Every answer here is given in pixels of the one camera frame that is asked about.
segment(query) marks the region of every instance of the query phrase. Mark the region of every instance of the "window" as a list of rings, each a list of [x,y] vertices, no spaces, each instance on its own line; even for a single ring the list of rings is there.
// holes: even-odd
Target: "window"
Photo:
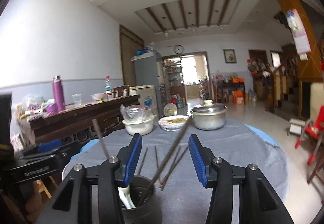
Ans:
[[[271,58],[272,58],[272,65],[275,68],[278,68],[280,66],[280,64],[281,64],[279,53],[271,51]]]
[[[196,61],[194,57],[188,57],[181,59],[183,82],[186,83],[198,83]]]

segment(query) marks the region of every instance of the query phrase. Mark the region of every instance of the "red plastic chair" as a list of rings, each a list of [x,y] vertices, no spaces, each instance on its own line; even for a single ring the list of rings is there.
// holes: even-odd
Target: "red plastic chair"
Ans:
[[[307,132],[310,135],[311,139],[318,139],[315,150],[307,161],[308,165],[310,165],[313,162],[317,151],[319,150],[319,147],[322,143],[322,139],[324,136],[324,127],[321,125],[321,123],[324,123],[324,106],[321,106],[320,113],[315,123],[313,123],[311,120],[306,121],[305,127],[303,128],[302,133],[295,145],[295,149],[297,149],[304,138],[305,132]]]

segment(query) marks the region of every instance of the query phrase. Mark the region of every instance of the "round table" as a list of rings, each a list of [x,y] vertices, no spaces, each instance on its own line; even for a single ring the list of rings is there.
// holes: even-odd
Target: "round table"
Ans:
[[[179,131],[165,132],[155,124],[153,131],[143,136],[143,147],[137,168],[142,161],[145,148],[148,146],[149,149],[141,175],[152,179],[157,169],[154,146],[157,147],[161,163],[178,133]],[[210,148],[215,156],[225,159],[231,165],[247,167],[251,163],[257,164],[279,197],[285,199],[288,189],[288,165],[286,155],[279,147],[266,143],[247,126],[234,119],[227,119],[223,128],[213,131],[199,130],[190,125],[180,142],[182,150],[186,148],[191,134],[196,134],[203,146]],[[125,129],[106,136],[104,142],[109,155],[117,155],[119,149],[129,145],[131,139],[132,136]],[[71,159],[64,168],[63,178],[75,164],[90,167],[99,165],[105,160],[100,144],[96,143]],[[161,178],[168,172],[172,161],[173,157],[162,172]],[[205,223],[212,189],[205,189],[198,181],[189,151],[172,172],[164,190],[162,192],[159,190],[158,182],[156,188],[157,196],[161,200],[163,223]],[[239,187],[234,186],[232,223],[238,223],[238,218]]]

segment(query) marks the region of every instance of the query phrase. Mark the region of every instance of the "refrigerator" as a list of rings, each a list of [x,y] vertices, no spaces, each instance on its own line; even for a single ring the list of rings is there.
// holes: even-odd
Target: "refrigerator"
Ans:
[[[170,87],[165,83],[165,72],[163,71],[162,56],[157,51],[149,51],[143,55],[132,58],[134,62],[137,86],[154,86],[158,116],[162,118],[163,108],[168,103]]]

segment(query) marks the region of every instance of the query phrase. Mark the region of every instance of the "wall clock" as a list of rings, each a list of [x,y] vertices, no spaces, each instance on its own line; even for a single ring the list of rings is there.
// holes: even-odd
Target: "wall clock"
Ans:
[[[182,54],[184,52],[184,48],[181,45],[175,45],[173,51],[177,54]]]

